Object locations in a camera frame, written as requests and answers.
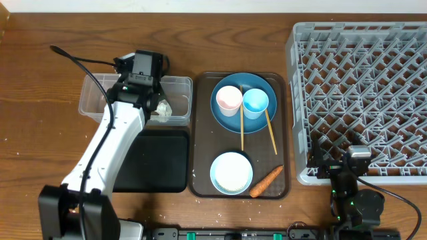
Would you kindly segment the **pile of white rice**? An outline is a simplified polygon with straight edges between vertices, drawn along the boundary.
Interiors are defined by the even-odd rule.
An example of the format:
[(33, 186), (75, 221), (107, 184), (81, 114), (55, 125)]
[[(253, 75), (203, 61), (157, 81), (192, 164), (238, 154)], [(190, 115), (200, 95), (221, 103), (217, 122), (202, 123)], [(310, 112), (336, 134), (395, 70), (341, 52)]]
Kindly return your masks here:
[(250, 168), (248, 161), (232, 157), (221, 159), (216, 166), (215, 178), (218, 185), (229, 192), (242, 190), (248, 182)]

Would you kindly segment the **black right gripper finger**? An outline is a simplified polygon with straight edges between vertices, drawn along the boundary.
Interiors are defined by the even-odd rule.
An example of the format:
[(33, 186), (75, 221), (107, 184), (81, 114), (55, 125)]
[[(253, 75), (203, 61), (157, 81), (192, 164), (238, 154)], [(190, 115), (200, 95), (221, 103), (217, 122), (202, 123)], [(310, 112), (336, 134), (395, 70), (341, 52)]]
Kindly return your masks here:
[(310, 162), (322, 162), (324, 160), (324, 155), (322, 153), (322, 148), (320, 147), (319, 141), (318, 141), (318, 135), (313, 134), (311, 136), (312, 140), (312, 148), (310, 151)]
[(363, 142), (360, 140), (358, 133), (355, 132), (353, 129), (348, 130), (348, 138), (351, 145), (364, 145)]

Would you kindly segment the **white tissue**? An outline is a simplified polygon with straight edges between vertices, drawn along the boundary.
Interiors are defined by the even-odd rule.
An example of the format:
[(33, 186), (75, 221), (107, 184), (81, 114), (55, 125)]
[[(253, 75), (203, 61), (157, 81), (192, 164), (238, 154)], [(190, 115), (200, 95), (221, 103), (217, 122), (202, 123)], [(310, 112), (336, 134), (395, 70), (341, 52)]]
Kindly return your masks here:
[(169, 121), (172, 113), (173, 111), (167, 100), (161, 100), (158, 103), (156, 110), (151, 114), (151, 120), (160, 123), (166, 123)]

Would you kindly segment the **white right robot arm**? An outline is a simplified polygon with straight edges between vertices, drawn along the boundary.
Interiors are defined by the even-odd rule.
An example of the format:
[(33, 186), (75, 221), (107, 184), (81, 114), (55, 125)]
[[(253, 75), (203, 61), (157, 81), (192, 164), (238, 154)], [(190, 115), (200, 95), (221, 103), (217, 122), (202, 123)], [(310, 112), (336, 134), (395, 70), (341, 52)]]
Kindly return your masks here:
[(371, 151), (354, 140), (339, 159), (325, 159), (318, 136), (312, 135), (311, 140), (307, 166), (317, 169), (318, 179), (330, 180), (331, 213), (338, 219), (318, 239), (373, 239), (373, 228), (379, 226), (384, 210), (384, 196), (375, 190), (358, 188), (359, 176), (368, 172)]

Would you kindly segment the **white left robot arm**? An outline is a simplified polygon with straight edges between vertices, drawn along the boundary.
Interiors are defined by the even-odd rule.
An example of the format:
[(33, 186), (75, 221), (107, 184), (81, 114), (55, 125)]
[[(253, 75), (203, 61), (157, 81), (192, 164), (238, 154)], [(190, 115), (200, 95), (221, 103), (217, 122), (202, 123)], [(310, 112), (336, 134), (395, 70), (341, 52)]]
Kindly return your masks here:
[(109, 89), (74, 57), (53, 45), (95, 83), (106, 106), (85, 153), (60, 186), (46, 185), (38, 196), (44, 239), (142, 239), (143, 225), (119, 219), (111, 204), (125, 156), (151, 114), (169, 103), (161, 78), (169, 71), (166, 55), (137, 50), (111, 62), (119, 79)]

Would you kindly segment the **orange carrot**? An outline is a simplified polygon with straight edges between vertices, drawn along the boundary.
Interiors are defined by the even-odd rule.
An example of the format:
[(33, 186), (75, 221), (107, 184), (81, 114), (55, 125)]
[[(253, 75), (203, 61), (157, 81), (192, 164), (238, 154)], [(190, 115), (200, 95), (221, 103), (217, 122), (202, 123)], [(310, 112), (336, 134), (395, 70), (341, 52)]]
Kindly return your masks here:
[(266, 175), (259, 183), (257, 183), (250, 190), (250, 197), (256, 198), (259, 197), (276, 179), (276, 177), (283, 171), (284, 166), (280, 165), (276, 167), (273, 171), (271, 171), (268, 175)]

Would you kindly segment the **light blue rice bowl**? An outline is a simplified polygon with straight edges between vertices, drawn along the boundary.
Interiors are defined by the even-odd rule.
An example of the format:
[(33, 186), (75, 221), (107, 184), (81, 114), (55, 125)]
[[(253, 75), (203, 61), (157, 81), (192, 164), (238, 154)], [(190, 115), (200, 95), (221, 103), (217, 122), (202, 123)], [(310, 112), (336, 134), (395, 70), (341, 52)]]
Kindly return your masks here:
[(220, 193), (239, 195), (251, 185), (253, 169), (250, 161), (241, 153), (226, 152), (213, 160), (209, 176)]

